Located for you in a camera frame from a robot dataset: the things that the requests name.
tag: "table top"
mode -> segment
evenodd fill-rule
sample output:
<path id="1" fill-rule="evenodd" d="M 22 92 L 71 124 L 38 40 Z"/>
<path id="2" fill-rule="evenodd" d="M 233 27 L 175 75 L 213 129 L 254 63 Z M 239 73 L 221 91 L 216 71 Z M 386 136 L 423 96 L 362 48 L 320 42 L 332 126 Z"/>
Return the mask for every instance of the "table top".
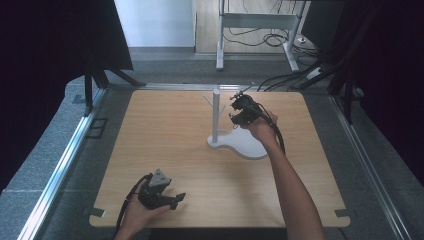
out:
<path id="1" fill-rule="evenodd" d="M 233 128 L 229 97 L 219 128 Z M 306 103 L 300 93 L 246 92 L 279 116 L 286 154 L 311 194 L 325 227 L 345 227 L 345 209 Z M 172 179 L 163 195 L 186 192 L 177 209 L 153 219 L 148 227 L 284 227 L 268 157 L 247 160 L 231 149 L 212 149 L 212 91 L 139 90 L 133 93 L 90 217 L 97 227 L 115 226 L 132 186 L 160 168 Z"/>

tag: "black curtain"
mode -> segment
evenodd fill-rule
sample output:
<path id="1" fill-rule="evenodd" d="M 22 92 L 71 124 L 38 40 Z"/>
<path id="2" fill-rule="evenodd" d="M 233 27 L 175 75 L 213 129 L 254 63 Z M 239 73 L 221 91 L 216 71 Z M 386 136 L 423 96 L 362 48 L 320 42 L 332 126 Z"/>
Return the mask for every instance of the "black curtain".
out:
<path id="1" fill-rule="evenodd" d="M 0 190 L 25 161 L 89 59 L 132 69 L 113 0 L 0 3 Z"/>
<path id="2" fill-rule="evenodd" d="M 385 1 L 359 47 L 361 106 L 424 185 L 424 8 Z"/>

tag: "metal rack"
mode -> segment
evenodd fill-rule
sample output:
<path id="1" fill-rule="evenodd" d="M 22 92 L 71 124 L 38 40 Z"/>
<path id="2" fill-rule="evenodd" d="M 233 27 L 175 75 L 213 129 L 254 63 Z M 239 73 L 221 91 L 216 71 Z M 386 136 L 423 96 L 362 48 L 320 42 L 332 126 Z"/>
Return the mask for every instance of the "metal rack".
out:
<path id="1" fill-rule="evenodd" d="M 225 0 L 220 0 L 219 5 L 220 31 L 216 48 L 216 70 L 222 71 L 224 69 L 224 28 L 264 28 L 285 29 L 293 33 L 289 36 L 288 42 L 283 44 L 283 47 L 292 71 L 299 71 L 291 50 L 300 21 L 302 20 L 306 1 L 302 1 L 302 5 L 296 15 L 225 13 Z"/>

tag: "forearm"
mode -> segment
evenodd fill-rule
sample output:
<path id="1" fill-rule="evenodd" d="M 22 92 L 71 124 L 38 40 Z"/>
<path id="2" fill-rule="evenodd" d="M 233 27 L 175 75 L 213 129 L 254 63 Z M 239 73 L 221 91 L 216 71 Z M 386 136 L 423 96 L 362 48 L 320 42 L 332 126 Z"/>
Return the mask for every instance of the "forearm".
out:
<path id="1" fill-rule="evenodd" d="M 278 142 L 263 144 L 271 160 L 289 239 L 325 239 L 315 204 Z"/>
<path id="2" fill-rule="evenodd" d="M 121 228 L 116 234 L 114 240 L 131 240 L 134 238 L 134 236 L 135 236 L 135 233 Z"/>

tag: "metal frame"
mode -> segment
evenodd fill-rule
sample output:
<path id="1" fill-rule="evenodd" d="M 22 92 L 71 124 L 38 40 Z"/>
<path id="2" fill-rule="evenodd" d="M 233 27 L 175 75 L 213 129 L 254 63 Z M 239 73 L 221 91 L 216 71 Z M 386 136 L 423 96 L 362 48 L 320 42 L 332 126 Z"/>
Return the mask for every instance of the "metal frame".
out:
<path id="1" fill-rule="evenodd" d="M 265 28 L 289 29 L 292 32 L 288 42 L 283 44 L 283 48 L 292 71 L 299 71 L 299 66 L 296 63 L 296 59 L 293 57 L 292 48 L 300 21 L 302 20 L 305 5 L 306 1 L 302 1 L 302 5 L 296 15 L 225 13 L 225 0 L 220 0 L 220 29 L 216 47 L 216 70 L 222 71 L 224 69 L 224 28 Z"/>
<path id="2" fill-rule="evenodd" d="M 362 165 L 365 175 L 368 178 L 368 181 L 371 184 L 380 206 L 386 215 L 386 218 L 392 227 L 392 230 L 397 239 L 411 239 L 408 230 L 406 229 L 405 224 L 403 223 L 402 217 L 400 216 L 398 210 L 396 209 L 392 199 L 387 193 L 386 188 L 383 185 L 380 177 L 378 176 L 377 171 L 374 168 L 368 154 L 362 145 L 361 140 L 356 134 L 353 126 L 348 122 L 343 114 L 343 107 L 340 99 L 338 97 L 330 95 L 330 101 L 334 106 L 335 111 L 339 117 L 340 123 L 342 124 L 347 137 L 349 138 L 352 147 L 358 156 L 359 162 Z"/>
<path id="3" fill-rule="evenodd" d="M 139 87 L 139 89 L 144 90 L 192 90 L 192 91 L 207 91 L 218 88 L 220 90 L 227 91 L 239 91 L 245 89 L 247 85 L 207 85 L 207 84 L 148 84 L 145 87 Z M 81 146 L 81 143 L 84 139 L 85 134 L 88 131 L 88 128 L 98 111 L 98 106 L 102 99 L 105 96 L 107 90 L 99 89 L 94 97 L 95 108 L 93 111 L 86 117 L 83 117 L 78 124 L 74 135 L 68 143 L 59 163 L 56 166 L 52 176 L 50 177 L 49 182 L 44 188 L 37 204 L 35 205 L 32 213 L 25 226 L 23 227 L 18 239 L 34 239 L 39 228 L 45 220 L 48 210 L 50 209 L 59 187 L 62 184 L 66 173 L 68 172 L 73 159 Z M 343 115 L 343 107 L 340 103 L 338 97 L 329 96 L 330 102 L 332 103 L 339 120 L 346 132 L 349 141 L 352 144 L 352 147 L 355 150 L 355 153 L 358 156 L 358 159 L 363 167 L 363 170 L 368 177 L 368 180 L 371 184 L 371 187 L 376 194 L 376 197 L 380 203 L 380 206 L 388 219 L 390 226 L 397 239 L 411 239 L 406 226 L 396 209 L 393 201 L 387 193 L 380 177 L 378 176 L 371 160 L 369 159 L 361 140 L 355 132 L 355 129 L 352 125 L 348 123 L 346 118 Z"/>
<path id="4" fill-rule="evenodd" d="M 100 101 L 103 99 L 105 94 L 105 89 L 97 90 L 97 93 L 94 97 L 94 105 L 98 105 Z M 62 157 L 59 160 L 59 163 L 56 166 L 56 169 L 53 171 L 46 187 L 41 193 L 40 198 L 38 199 L 37 204 L 33 208 L 25 226 L 23 227 L 18 239 L 34 239 L 41 224 L 44 222 L 46 218 L 47 212 L 52 205 L 57 192 L 59 191 L 59 187 L 62 184 L 66 173 L 68 172 L 73 159 L 84 140 L 84 136 L 87 133 L 90 124 L 93 120 L 93 116 L 96 114 L 98 108 L 94 108 L 93 111 L 88 115 L 84 116 L 74 134 L 71 137 L 71 140 L 68 143 L 65 151 L 62 154 Z"/>

